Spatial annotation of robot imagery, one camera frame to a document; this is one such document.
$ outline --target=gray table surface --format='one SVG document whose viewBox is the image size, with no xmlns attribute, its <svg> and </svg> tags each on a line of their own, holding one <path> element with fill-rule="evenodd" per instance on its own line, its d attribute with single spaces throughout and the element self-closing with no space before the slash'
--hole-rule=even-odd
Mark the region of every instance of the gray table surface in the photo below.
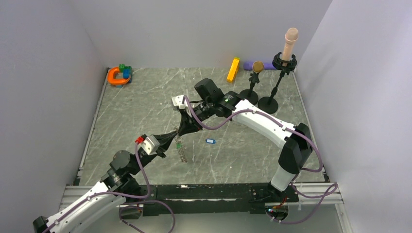
<svg viewBox="0 0 412 233">
<path fill-rule="evenodd" d="M 229 69 L 222 68 L 141 68 L 133 71 L 133 80 L 122 88 L 107 85 L 95 128 L 86 154 L 80 185 L 93 185 L 109 169 L 119 150 L 134 152 L 134 140 L 141 134 L 162 134 L 179 126 L 180 114 L 171 108 L 171 97 L 185 94 L 199 100 L 194 85 L 211 78 L 224 93 L 249 88 L 250 71 L 239 70 L 234 83 L 226 81 Z M 259 97 L 270 95 L 280 71 L 264 70 L 255 86 Z M 275 97 L 279 110 L 276 118 L 295 125 L 307 124 L 307 116 L 293 76 L 285 76 Z M 211 117 L 205 124 L 223 121 Z M 281 149 L 269 139 L 237 122 L 229 122 L 215 131 L 202 130 L 183 137 L 187 163 L 182 163 L 176 145 L 165 159 L 155 158 L 145 167 L 151 184 L 183 183 L 257 183 L 268 182 L 274 175 Z M 205 142 L 216 140 L 215 144 Z M 305 167 L 319 166 L 312 153 Z M 136 176 L 144 180 L 141 173 Z M 324 182 L 321 173 L 302 171 L 300 182 Z"/>
</svg>

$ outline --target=black stand base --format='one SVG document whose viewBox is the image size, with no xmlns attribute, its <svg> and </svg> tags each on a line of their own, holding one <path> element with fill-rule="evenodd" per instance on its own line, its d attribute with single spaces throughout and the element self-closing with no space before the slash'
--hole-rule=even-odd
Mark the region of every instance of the black stand base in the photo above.
<svg viewBox="0 0 412 233">
<path fill-rule="evenodd" d="M 277 101 L 272 98 L 271 101 L 269 96 L 262 97 L 259 102 L 257 103 L 257 107 L 263 110 L 266 113 L 273 114 L 279 108 Z"/>
<path fill-rule="evenodd" d="M 249 94 L 249 89 L 246 89 L 240 92 L 240 96 L 247 99 L 251 104 L 256 105 L 259 100 L 258 94 L 255 91 L 252 91 L 250 96 L 248 96 L 247 94 Z"/>
</svg>

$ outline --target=blue keychain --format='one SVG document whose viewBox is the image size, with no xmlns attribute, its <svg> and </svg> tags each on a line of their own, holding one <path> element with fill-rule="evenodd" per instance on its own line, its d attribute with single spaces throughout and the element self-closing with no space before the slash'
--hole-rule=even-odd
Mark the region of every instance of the blue keychain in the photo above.
<svg viewBox="0 0 412 233">
<path fill-rule="evenodd" d="M 215 143 L 216 143 L 216 140 L 215 140 L 215 139 L 212 139 L 212 138 L 206 138 L 206 143 L 215 144 Z"/>
</svg>

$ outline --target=metal chain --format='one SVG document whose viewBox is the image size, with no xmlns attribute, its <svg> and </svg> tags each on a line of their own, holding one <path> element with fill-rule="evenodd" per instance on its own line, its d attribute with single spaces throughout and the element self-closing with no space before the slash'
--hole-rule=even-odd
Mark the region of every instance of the metal chain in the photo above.
<svg viewBox="0 0 412 233">
<path fill-rule="evenodd" d="M 177 135 L 176 137 L 174 137 L 174 141 L 176 142 L 176 148 L 177 152 L 179 153 L 180 160 L 182 161 L 182 163 L 187 163 L 188 160 L 186 159 L 185 154 L 183 152 L 182 138 L 179 135 Z"/>
</svg>

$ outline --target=blue toy block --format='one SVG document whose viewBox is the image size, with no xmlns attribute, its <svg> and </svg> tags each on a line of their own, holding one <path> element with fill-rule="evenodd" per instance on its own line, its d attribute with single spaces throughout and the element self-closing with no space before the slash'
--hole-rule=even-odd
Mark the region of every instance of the blue toy block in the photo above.
<svg viewBox="0 0 412 233">
<path fill-rule="evenodd" d="M 130 75 L 132 75 L 132 72 L 130 69 L 124 69 L 123 70 L 123 78 L 124 79 L 128 79 L 130 77 Z"/>
</svg>

